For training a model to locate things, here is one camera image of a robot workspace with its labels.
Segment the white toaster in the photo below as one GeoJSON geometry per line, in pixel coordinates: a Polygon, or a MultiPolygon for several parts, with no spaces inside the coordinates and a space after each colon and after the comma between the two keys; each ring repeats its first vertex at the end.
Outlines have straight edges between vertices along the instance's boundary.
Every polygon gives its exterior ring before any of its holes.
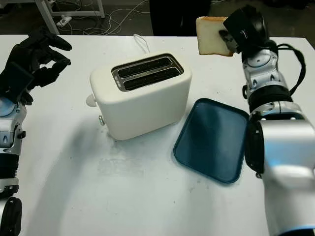
{"type": "Polygon", "coordinates": [[[126,140],[181,119],[191,71],[171,53],[151,53],[100,67],[90,82],[88,105],[96,102],[110,135],[126,140]]]}

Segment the floor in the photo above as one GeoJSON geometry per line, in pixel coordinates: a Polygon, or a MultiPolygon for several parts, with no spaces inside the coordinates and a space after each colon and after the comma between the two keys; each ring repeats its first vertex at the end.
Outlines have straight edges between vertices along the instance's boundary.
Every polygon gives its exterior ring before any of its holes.
{"type": "MultiPolygon", "coordinates": [[[[97,9],[96,4],[92,4],[91,0],[83,0],[83,5],[87,5],[83,10],[97,9]]],[[[260,0],[226,0],[216,4],[212,4],[209,15],[211,16],[228,16],[235,9],[240,8],[246,4],[251,4],[259,9],[268,24],[271,36],[285,36],[285,37],[305,37],[315,48],[315,4],[309,3],[304,10],[294,9],[290,6],[282,8],[273,8],[266,6],[260,0]]],[[[106,13],[111,13],[117,9],[132,9],[130,5],[104,5],[106,13]]],[[[54,6],[56,10],[75,10],[77,6],[74,4],[58,3],[54,6]]],[[[153,35],[151,20],[149,12],[148,1],[137,8],[140,12],[132,12],[120,28],[113,31],[116,35],[132,35],[134,33],[140,35],[153,35]]],[[[113,20],[120,22],[128,13],[127,10],[119,10],[112,13],[113,20]]],[[[84,19],[72,19],[71,26],[65,26],[60,30],[61,34],[105,34],[109,27],[109,17],[99,19],[97,17],[88,17],[84,19]]],[[[0,15],[0,34],[25,34],[43,25],[44,22],[34,3],[24,3],[14,5],[8,13],[0,15]]],[[[116,28],[116,24],[111,21],[112,31],[116,28]]]]}

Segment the plastic tray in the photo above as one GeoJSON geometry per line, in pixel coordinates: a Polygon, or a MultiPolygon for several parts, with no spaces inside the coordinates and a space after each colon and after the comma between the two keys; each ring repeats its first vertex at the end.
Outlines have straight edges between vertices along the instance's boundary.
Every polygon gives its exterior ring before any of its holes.
{"type": "Polygon", "coordinates": [[[220,182],[235,182],[244,158],[248,118],[237,108],[208,98],[197,100],[175,143],[175,158],[220,182]]]}

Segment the white metal frame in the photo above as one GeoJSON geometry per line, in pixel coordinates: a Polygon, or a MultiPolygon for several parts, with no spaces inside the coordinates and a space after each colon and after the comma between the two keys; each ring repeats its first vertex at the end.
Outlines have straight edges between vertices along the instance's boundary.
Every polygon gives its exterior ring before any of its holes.
{"type": "Polygon", "coordinates": [[[47,0],[2,0],[2,4],[6,3],[24,3],[35,2],[36,6],[43,17],[49,31],[51,33],[59,34],[58,28],[53,20],[53,16],[100,16],[105,18],[102,0],[97,0],[99,11],[52,11],[47,0]]]}

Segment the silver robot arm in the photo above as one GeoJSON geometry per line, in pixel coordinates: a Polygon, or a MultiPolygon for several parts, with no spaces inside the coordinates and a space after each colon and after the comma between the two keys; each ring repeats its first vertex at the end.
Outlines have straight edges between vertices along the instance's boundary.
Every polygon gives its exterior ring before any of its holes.
{"type": "Polygon", "coordinates": [[[315,229],[315,130],[297,104],[282,101],[289,96],[254,108],[253,103],[264,103],[266,90],[288,91],[277,61],[276,53],[261,50],[243,62],[246,98],[253,108],[246,162],[264,183],[270,235],[297,235],[315,229]],[[261,101],[251,97],[257,95],[261,101]]]}
{"type": "Polygon", "coordinates": [[[69,59],[50,46],[71,50],[69,43],[41,28],[13,47],[0,74],[0,236],[17,236],[21,231],[22,202],[13,194],[19,188],[16,173],[26,136],[22,130],[25,105],[33,102],[29,91],[53,83],[70,65],[69,59]],[[51,68],[40,67],[52,60],[51,68]]]}
{"type": "Polygon", "coordinates": [[[227,47],[242,53],[250,107],[245,160],[265,189],[271,236],[313,236],[315,229],[315,130],[291,98],[304,79],[303,54],[269,39],[263,16],[254,7],[233,12],[220,30],[227,47]],[[289,90],[278,70],[279,50],[292,50],[301,63],[289,90]]]}

